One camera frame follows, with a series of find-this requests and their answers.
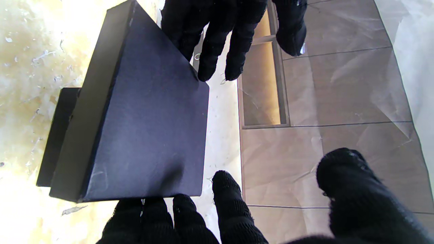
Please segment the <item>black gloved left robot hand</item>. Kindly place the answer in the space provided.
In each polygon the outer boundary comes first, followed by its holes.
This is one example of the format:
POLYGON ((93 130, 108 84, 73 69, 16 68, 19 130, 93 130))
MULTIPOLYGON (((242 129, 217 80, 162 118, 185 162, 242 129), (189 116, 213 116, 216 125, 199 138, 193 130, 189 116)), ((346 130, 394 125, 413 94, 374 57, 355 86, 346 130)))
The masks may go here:
MULTIPOLYGON (((266 0, 166 0, 161 11, 161 29, 187 60, 191 60, 206 28, 199 58, 198 79, 206 82, 216 71, 226 38, 231 34, 226 56, 225 79, 233 81, 243 72, 245 56, 257 25, 267 8, 266 0)), ((305 0, 274 0, 278 18, 276 40, 292 57, 303 54, 307 35, 305 0)))

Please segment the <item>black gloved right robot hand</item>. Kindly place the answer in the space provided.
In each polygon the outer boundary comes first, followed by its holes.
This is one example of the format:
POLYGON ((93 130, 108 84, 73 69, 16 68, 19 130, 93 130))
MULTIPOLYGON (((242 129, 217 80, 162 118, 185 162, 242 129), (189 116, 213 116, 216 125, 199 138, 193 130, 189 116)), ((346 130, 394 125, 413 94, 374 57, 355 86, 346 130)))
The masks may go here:
MULTIPOLYGON (((432 244, 417 218, 377 178, 359 151, 338 148, 321 159, 316 179, 330 199, 333 237, 310 235, 294 244, 432 244)), ((224 170, 212 179, 220 241, 193 200, 179 194, 171 216, 163 198, 120 200, 99 244, 266 244, 243 201, 239 184, 224 170)))

